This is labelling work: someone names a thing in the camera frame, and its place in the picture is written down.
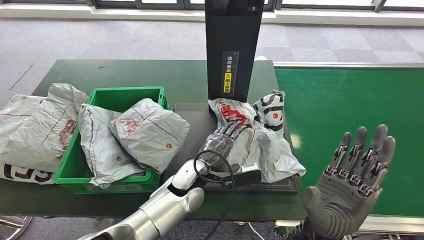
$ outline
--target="green plastic crate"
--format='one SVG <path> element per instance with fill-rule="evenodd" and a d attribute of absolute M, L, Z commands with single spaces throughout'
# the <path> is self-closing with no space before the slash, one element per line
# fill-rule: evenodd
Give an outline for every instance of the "green plastic crate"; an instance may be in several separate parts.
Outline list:
<path fill-rule="evenodd" d="M 165 90 L 161 86 L 96 88 L 91 92 L 88 103 L 112 111 L 125 112 L 145 98 L 151 98 L 164 109 L 169 109 Z M 144 175 L 125 177 L 105 189 L 93 186 L 89 183 L 93 174 L 87 166 L 80 142 L 81 135 L 77 127 L 54 176 L 56 184 L 74 194 L 151 193 L 159 187 L 160 175 L 150 169 L 147 169 Z"/>

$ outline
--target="scale platform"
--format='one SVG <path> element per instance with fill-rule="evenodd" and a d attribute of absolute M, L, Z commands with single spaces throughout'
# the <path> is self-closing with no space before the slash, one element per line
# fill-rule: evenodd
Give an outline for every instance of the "scale platform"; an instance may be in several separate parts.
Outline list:
<path fill-rule="evenodd" d="M 175 104 L 174 112 L 190 123 L 191 127 L 183 146 L 172 159 L 165 172 L 161 175 L 161 184 L 164 183 L 169 177 L 174 175 L 187 160 L 193 159 L 196 156 L 200 147 L 205 142 L 207 136 L 215 131 L 218 124 L 215 114 L 213 112 L 209 112 L 208 104 L 177 103 Z M 284 137 L 286 137 L 286 132 L 288 133 L 288 131 L 284 130 Z M 206 185 L 206 191 L 230 192 L 231 188 L 225 187 L 219 183 L 208 183 Z M 279 192 L 288 194 L 297 193 L 292 177 L 272 184 L 260 182 L 258 184 L 236 187 L 235 192 Z"/>

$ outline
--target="metal table leg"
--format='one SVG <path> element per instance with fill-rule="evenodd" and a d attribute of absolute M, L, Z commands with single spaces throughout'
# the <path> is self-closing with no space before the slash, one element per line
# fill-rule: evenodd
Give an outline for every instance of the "metal table leg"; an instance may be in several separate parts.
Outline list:
<path fill-rule="evenodd" d="M 31 222 L 32 216 L 0 216 L 0 226 L 15 229 L 6 240 L 16 240 Z"/>

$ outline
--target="robot finger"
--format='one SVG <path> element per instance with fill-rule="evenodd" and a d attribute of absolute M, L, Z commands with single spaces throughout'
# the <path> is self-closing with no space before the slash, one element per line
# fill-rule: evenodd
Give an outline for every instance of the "robot finger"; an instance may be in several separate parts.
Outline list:
<path fill-rule="evenodd" d="M 364 150 L 364 144 L 367 139 L 367 129 L 363 126 L 358 128 L 356 132 L 355 142 L 350 149 L 350 152 L 347 156 L 347 159 L 341 165 L 341 169 L 338 172 L 338 175 L 341 178 L 348 178 L 355 167 L 355 164 L 358 158 L 361 156 L 362 151 Z"/>
<path fill-rule="evenodd" d="M 387 168 L 392 160 L 395 152 L 395 139 L 388 136 L 383 140 L 382 147 L 378 155 L 374 155 L 369 163 L 369 168 L 365 172 L 363 184 L 360 190 L 363 194 L 369 195 L 370 191 L 379 188 L 384 176 L 387 173 Z"/>
<path fill-rule="evenodd" d="M 350 141 L 351 133 L 347 131 L 343 134 L 343 136 L 341 136 L 340 145 L 335 150 L 331 158 L 330 164 L 327 166 L 327 168 L 325 168 L 325 173 L 327 175 L 333 175 L 337 172 L 338 167 L 342 163 L 343 158 L 345 157 L 346 152 L 348 151 Z"/>
<path fill-rule="evenodd" d="M 218 127 L 217 129 L 215 129 L 215 131 L 213 132 L 214 134 L 224 134 L 225 133 L 225 131 L 226 131 L 226 127 L 227 127 L 227 125 L 225 125 L 225 126 L 220 126 L 220 127 Z"/>
<path fill-rule="evenodd" d="M 369 168 L 371 159 L 376 156 L 383 144 L 384 138 L 387 136 L 387 127 L 384 124 L 379 125 L 374 132 L 374 137 L 369 144 L 368 150 L 363 154 L 362 158 L 358 161 L 353 173 L 359 178 L 363 178 Z"/>
<path fill-rule="evenodd" d="M 230 137 L 242 125 L 243 125 L 243 123 L 241 121 L 232 121 L 232 122 L 228 123 L 227 129 L 225 130 L 224 134 Z"/>
<path fill-rule="evenodd" d="M 374 137 L 369 143 L 369 148 L 379 150 L 382 147 L 383 140 L 387 136 L 387 126 L 380 124 L 375 128 Z"/>
<path fill-rule="evenodd" d="M 244 130 L 251 129 L 251 128 L 252 128 L 252 125 L 250 125 L 250 124 L 242 125 L 229 137 L 236 140 Z"/>

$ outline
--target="robotic hand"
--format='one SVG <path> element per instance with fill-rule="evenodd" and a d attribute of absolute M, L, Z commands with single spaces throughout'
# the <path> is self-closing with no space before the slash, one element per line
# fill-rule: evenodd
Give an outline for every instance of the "robotic hand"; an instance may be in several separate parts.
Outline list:
<path fill-rule="evenodd" d="M 395 150 L 395 139 L 387 136 L 385 125 L 379 125 L 361 156 L 366 136 L 367 130 L 360 127 L 344 161 L 351 140 L 346 132 L 316 186 L 306 188 L 307 218 L 300 227 L 300 239 L 338 240 L 356 232 L 364 222 L 383 190 L 380 183 Z"/>
<path fill-rule="evenodd" d="M 210 165 L 212 171 L 229 172 L 230 170 L 228 169 L 228 166 L 225 164 L 225 162 L 221 159 L 221 156 L 210 151 L 215 151 L 226 159 L 230 154 L 230 151 L 234 146 L 234 142 L 239 137 L 240 133 L 243 130 L 251 127 L 252 126 L 250 125 L 243 125 L 241 121 L 232 121 L 227 125 L 217 128 L 213 134 L 207 136 L 206 141 L 199 150 L 199 158 L 207 162 Z M 233 164 L 231 166 L 233 173 L 237 172 L 239 169 L 240 165 L 238 164 Z"/>

